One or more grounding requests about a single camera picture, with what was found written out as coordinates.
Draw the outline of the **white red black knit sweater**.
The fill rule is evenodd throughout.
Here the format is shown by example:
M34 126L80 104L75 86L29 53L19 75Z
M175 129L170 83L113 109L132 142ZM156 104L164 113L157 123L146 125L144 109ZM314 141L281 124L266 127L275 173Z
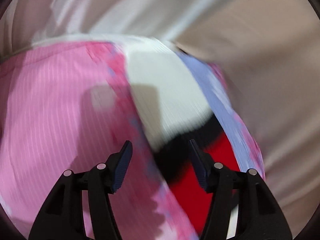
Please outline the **white red black knit sweater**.
M219 76L207 64L176 53L159 40L130 37L123 44L132 98L152 152L161 157L178 135L217 118L232 149L243 149L241 131Z

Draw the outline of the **pink floral bed sheet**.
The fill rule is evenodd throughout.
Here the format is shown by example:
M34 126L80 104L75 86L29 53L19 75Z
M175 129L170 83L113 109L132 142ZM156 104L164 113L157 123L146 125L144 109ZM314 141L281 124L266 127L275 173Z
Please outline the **pink floral bed sheet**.
M259 147L236 116L240 152L211 117L202 128L176 136L161 157L143 133L122 44L66 42L22 52L1 63L1 205L28 237L65 170L88 171L129 140L129 169L111 196L123 239L197 239L210 195L190 165L177 166L190 139L234 169L265 173Z

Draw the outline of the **beige curtain cloth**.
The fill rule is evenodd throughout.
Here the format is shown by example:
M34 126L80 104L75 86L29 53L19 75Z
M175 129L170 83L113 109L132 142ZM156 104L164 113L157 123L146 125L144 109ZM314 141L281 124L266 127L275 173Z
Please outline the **beige curtain cloth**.
M58 43L130 37L220 68L292 239L319 239L319 0L1 0L1 63ZM189 141L176 163L197 180ZM1 239L29 239L2 205Z

